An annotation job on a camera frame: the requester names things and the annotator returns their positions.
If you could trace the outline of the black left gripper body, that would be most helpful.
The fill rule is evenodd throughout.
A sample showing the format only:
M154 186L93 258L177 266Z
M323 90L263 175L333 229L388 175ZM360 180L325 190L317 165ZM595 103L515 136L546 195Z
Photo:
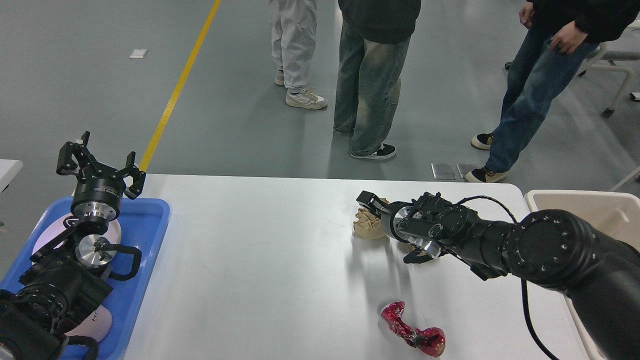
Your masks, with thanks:
M76 217L98 216L110 222L121 214L124 180L122 178L80 177L71 201Z

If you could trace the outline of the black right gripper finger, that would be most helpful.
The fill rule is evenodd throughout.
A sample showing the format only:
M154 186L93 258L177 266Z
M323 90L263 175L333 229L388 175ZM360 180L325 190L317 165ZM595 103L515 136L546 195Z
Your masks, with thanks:
M437 251L437 253L435 253L435 256L432 256L426 251L415 248L403 257L403 262L405 264L425 264L426 262L435 260L440 256L441 251Z
M384 202L376 194L369 191L362 191L356 198L356 202L373 215L390 214L389 204Z

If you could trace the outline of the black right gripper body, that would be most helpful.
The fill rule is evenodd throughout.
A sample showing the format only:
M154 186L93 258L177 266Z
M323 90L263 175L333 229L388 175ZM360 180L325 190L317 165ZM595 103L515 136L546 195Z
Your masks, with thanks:
M381 213L381 224L386 234L400 242L411 242L413 236L404 234L398 229L398 225L402 219L414 209L413 205L408 202L392 202L388 203L385 210Z

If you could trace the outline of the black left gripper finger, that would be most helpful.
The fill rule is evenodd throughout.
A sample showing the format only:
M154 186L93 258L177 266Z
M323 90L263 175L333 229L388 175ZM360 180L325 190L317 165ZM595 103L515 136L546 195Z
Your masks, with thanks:
M130 152L126 157L125 167L112 174L112 181L119 198L126 196L133 200L142 194L147 173L135 164L136 156L136 152Z
M85 131L80 140L67 141L59 151L56 173L74 176L79 181L101 175L101 166L88 149L90 132Z

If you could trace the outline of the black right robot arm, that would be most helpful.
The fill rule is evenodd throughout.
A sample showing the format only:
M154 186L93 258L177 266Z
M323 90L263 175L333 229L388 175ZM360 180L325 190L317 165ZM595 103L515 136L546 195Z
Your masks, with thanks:
M357 202L391 238L410 244L407 264L450 254L482 280L512 274L560 292L609 360L639 358L640 257L567 210L537 210L520 222L490 221L460 200L424 193L385 203L362 191Z

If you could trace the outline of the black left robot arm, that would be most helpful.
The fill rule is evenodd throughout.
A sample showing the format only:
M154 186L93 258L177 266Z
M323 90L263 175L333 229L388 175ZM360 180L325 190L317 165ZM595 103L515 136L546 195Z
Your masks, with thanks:
M30 256L31 267L19 277L22 289L3 289L0 341L3 360L57 360L67 346L85 346L85 360L98 357L98 340L67 335L102 305L112 292L107 280L134 278L142 251L105 237L121 213L123 196L142 193L146 173L135 164L135 152L117 170L96 160L88 149L90 132L66 142L56 172L75 176L70 216L64 229Z

